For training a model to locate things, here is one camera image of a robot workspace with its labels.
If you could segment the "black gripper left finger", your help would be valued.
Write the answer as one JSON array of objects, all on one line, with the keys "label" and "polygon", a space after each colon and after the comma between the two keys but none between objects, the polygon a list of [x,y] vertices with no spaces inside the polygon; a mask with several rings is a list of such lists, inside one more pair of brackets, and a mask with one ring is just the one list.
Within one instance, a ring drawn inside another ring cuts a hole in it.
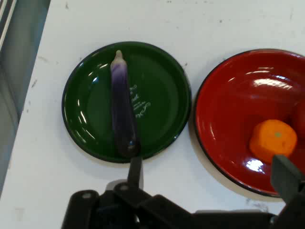
[{"label": "black gripper left finger", "polygon": [[128,177],[112,189],[75,192],[68,203],[63,229],[186,229],[192,215],[161,195],[140,187],[142,158],[131,159]]}]

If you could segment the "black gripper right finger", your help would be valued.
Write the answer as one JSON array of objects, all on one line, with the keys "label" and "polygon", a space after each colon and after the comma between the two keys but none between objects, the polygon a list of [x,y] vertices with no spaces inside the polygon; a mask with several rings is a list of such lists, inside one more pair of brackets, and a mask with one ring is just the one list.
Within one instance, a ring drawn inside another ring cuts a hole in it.
[{"label": "black gripper right finger", "polygon": [[272,160],[271,185],[285,202],[274,219],[272,229],[303,229],[305,227],[305,176],[285,156]]}]

